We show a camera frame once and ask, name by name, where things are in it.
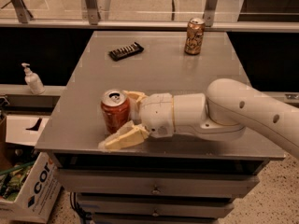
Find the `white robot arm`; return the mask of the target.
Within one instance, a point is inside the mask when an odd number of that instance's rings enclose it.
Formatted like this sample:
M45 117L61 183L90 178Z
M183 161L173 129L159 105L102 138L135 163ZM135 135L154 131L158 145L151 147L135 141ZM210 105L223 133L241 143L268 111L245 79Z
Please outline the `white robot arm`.
M120 150L149 137L175 134L232 140L250 128L299 158L299 110L236 80L221 78L206 93L173 95L106 91L101 109L109 136L99 143Z

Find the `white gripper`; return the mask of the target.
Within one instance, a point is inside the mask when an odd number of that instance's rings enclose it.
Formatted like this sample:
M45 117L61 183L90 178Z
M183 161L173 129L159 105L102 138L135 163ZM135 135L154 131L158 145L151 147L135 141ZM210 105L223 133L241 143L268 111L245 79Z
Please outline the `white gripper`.
M150 135L154 138L174 134L173 96L156 93L147 97L141 91L125 91L130 101L131 120L98 144L105 150L120 150L143 143Z

